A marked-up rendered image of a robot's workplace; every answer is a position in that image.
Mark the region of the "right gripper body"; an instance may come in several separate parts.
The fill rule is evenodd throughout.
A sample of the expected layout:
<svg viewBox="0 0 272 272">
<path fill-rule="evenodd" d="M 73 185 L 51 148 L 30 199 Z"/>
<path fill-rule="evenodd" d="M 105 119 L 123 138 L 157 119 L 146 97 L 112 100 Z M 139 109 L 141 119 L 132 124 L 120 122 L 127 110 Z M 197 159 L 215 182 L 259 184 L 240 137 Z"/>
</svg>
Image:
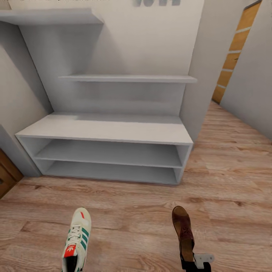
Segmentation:
<svg viewBox="0 0 272 272">
<path fill-rule="evenodd" d="M 186 262 L 185 264 L 186 272 L 212 272 L 211 265 L 209 262 L 204 262 L 204 269 L 198 269 L 195 265 L 195 261 Z"/>
</svg>

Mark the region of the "gym shoe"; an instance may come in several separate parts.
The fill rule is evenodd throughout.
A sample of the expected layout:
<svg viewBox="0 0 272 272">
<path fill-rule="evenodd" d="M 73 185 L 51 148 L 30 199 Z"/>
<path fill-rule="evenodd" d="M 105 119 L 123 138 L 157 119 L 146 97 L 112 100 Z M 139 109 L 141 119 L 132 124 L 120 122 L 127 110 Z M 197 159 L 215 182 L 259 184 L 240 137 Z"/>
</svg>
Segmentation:
<svg viewBox="0 0 272 272">
<path fill-rule="evenodd" d="M 80 272 L 84 270 L 90 232 L 90 213 L 86 208 L 79 207 L 73 215 L 63 251 L 62 272 Z"/>
</svg>

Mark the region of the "sandal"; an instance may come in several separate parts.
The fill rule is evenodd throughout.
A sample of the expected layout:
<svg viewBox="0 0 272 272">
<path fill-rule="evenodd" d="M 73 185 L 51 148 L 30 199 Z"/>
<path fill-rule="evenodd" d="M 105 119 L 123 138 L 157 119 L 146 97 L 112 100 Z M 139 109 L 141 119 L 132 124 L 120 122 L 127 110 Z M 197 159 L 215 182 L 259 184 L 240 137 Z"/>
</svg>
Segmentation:
<svg viewBox="0 0 272 272">
<path fill-rule="evenodd" d="M 186 210 L 181 206 L 173 208 L 173 225 L 179 238 L 179 250 L 185 262 L 193 262 L 193 248 L 195 246 L 192 234 L 190 217 Z"/>
</svg>

